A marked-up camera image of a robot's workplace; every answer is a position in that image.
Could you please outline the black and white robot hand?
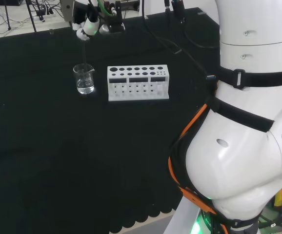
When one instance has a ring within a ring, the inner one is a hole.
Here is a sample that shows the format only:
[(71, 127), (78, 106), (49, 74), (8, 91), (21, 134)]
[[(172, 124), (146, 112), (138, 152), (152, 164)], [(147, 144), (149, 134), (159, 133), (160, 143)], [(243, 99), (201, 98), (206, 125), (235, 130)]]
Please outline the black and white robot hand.
[(100, 25), (97, 0), (75, 0), (73, 3), (72, 29), (78, 39), (90, 40)]

